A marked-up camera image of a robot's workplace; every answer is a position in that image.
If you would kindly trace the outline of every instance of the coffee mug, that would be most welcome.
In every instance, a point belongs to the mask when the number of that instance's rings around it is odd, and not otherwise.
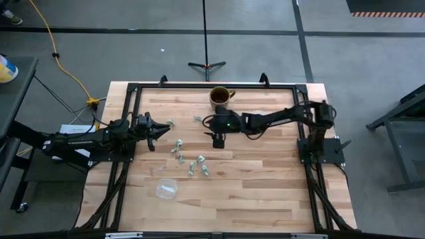
[[[217,86],[210,92],[210,104],[213,109],[216,106],[226,107],[231,97],[236,94],[234,90],[227,90],[222,86]]]

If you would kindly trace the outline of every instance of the tripod stand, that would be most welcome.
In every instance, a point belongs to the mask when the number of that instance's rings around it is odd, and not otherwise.
[[[205,64],[197,64],[189,62],[189,66],[197,66],[201,67],[205,70],[205,81],[210,81],[210,69],[214,66],[222,66],[225,65],[226,62],[218,62],[214,64],[208,64],[208,44],[207,44],[207,20],[205,19],[205,0],[202,0],[202,7],[203,7],[203,13],[204,13],[204,41],[205,41]]]

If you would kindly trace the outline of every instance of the black table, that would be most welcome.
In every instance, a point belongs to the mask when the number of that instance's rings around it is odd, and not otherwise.
[[[33,79],[38,60],[34,57],[8,57],[7,59],[17,66],[19,73],[14,80],[0,84],[0,190],[11,167],[24,170],[11,205],[11,209],[22,212],[26,209],[23,207],[22,199],[28,185],[25,176],[31,160],[16,156],[16,153],[21,141],[35,149],[41,149],[46,139],[43,134],[15,121]]]

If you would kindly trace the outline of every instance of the wooden table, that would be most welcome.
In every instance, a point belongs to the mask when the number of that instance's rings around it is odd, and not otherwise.
[[[102,121],[121,118],[127,83],[111,82]],[[327,99],[323,84],[307,84],[307,89],[310,100]],[[211,137],[203,134],[208,130],[193,119],[213,114],[210,90],[143,89],[139,113],[150,112],[156,122],[172,119],[177,125],[154,142],[155,152],[149,151],[146,141],[137,144],[120,230],[313,232],[305,171],[296,147],[296,123],[272,127],[256,141],[243,134],[228,134],[225,149],[214,149]],[[237,89],[228,108],[268,114],[293,105],[290,90]],[[331,129],[327,137],[333,136]],[[178,153],[171,153],[178,139],[183,141],[180,153],[187,160],[183,164],[178,163]],[[203,175],[200,165],[195,165],[193,176],[188,174],[189,162],[199,155],[207,158],[209,177]],[[110,167],[111,163],[100,163],[90,170],[77,226],[86,222],[104,199]],[[323,172],[329,200],[347,223],[356,227],[344,174],[334,165],[323,165]],[[177,181],[174,200],[156,196],[162,178]],[[323,207],[321,203],[318,206],[324,225]]]

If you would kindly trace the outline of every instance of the clear plastic cup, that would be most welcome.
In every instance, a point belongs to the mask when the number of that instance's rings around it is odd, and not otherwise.
[[[173,179],[160,179],[157,185],[157,196],[162,199],[173,199],[177,194],[177,182]]]

